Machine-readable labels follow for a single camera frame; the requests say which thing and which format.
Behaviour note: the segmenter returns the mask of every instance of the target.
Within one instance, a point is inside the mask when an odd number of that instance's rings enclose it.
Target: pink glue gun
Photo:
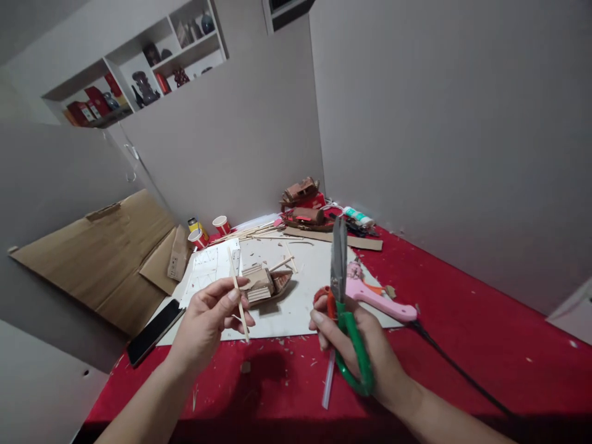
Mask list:
[[[374,293],[362,280],[362,267],[356,261],[347,266],[345,294],[350,298],[366,302],[377,310],[395,318],[399,322],[411,322],[417,319],[417,310],[411,305],[401,305]]]

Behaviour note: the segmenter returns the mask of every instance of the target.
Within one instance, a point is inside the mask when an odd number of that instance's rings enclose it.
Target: green scissors handle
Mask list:
[[[353,313],[346,311],[345,304],[339,301],[335,301],[337,306],[337,325],[339,329],[349,336],[353,344],[353,349],[358,357],[358,367],[360,368],[360,380],[350,372],[345,365],[343,356],[339,352],[335,354],[335,362],[337,368],[343,375],[343,378],[347,383],[354,389],[354,391],[362,396],[370,396],[374,390],[374,374],[372,373],[372,366],[370,364],[370,357],[364,346],[362,336],[358,330],[356,319],[353,317]]]

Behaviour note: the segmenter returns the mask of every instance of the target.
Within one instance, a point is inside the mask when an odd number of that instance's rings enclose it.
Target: forearm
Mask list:
[[[392,409],[424,444],[508,444],[513,441],[413,382],[412,399]]]
[[[164,360],[96,442],[167,443],[194,381]]]

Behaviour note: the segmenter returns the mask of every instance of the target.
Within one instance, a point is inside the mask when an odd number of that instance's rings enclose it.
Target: scissors blade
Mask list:
[[[335,219],[333,225],[333,245],[331,248],[331,291],[333,297],[345,302],[345,273],[347,269],[347,228],[342,217]]]

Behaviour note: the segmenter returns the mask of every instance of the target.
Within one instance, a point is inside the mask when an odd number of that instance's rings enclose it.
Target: red tablecloth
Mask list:
[[[523,416],[521,432],[563,442],[590,438],[586,422],[592,416],[591,347],[501,292],[383,229],[378,231],[383,251],[357,251],[362,262],[382,285],[395,288],[399,302],[417,303],[424,327],[452,359]],[[418,382],[501,430],[513,427],[417,333],[399,329],[387,335],[403,367]],[[136,370],[124,355],[83,432],[105,427],[168,350],[157,347]],[[251,373],[241,374],[246,360],[251,362]],[[367,440],[393,433],[408,437],[398,420],[372,399],[356,396],[337,373],[329,410],[324,410],[327,361],[328,354],[321,353],[313,335],[250,344],[223,342],[210,367],[197,378],[174,439],[202,442],[244,434],[249,439],[265,436],[283,441],[329,436]]]

